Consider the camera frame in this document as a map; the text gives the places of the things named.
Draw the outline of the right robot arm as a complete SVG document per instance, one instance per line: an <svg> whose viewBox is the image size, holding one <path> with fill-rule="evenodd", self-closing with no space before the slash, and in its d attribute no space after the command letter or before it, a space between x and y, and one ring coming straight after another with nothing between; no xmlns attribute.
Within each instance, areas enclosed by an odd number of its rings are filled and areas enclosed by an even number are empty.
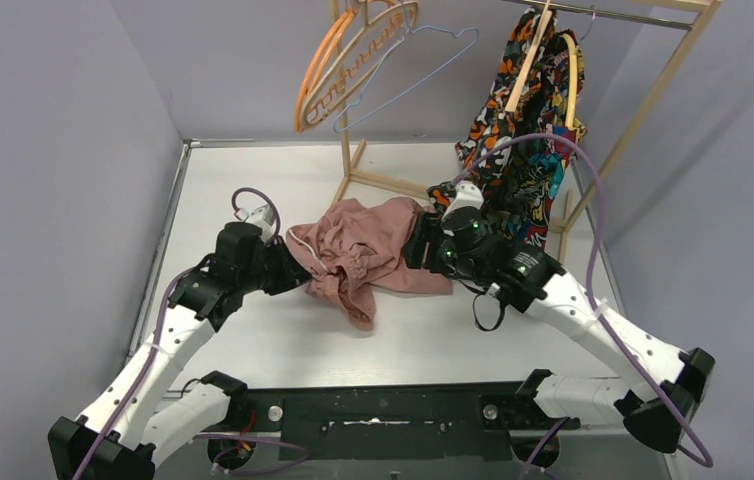
<svg viewBox="0 0 754 480"><path fill-rule="evenodd" d="M515 400L521 422L538 427L569 418L616 425L654 451L678 449L715 367L707 351L683 350L642 330L542 249L493 232L472 207L446 217L417 213L402 255L411 269L467 282L501 310L553 327L612 371L599 378L534 372L529 391Z"/></svg>

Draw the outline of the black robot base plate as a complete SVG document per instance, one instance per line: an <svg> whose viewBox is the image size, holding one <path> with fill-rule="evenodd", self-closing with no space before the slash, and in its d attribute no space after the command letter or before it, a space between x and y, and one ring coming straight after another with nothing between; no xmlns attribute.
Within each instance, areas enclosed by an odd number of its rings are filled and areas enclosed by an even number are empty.
<svg viewBox="0 0 754 480"><path fill-rule="evenodd" d="M249 388L218 422L225 431L277 434L282 460L432 460L527 456L528 432L555 424L523 382L325 388Z"/></svg>

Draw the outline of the pink shorts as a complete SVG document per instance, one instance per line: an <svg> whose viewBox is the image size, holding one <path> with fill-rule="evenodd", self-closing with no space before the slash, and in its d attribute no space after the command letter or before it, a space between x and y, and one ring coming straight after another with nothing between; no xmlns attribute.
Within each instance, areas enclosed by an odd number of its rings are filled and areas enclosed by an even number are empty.
<svg viewBox="0 0 754 480"><path fill-rule="evenodd" d="M290 227L285 244L312 276L308 295L329 303L361 331L374 328L374 287L395 293L446 296L451 280L406 266L402 247L425 208L409 197L366 207L356 199L333 204L316 222Z"/></svg>

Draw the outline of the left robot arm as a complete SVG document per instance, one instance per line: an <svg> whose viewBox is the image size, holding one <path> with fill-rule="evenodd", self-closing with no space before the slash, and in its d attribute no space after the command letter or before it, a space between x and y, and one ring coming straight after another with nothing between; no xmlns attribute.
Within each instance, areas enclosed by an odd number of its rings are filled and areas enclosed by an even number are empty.
<svg viewBox="0 0 754 480"><path fill-rule="evenodd" d="M48 433L60 479L151 479L204 429L248 416L245 385L213 371L164 409L165 393L189 360L242 305L246 295L277 295L310 278L279 228L264 219L230 222L215 249L166 288L152 333L108 387L80 414Z"/></svg>

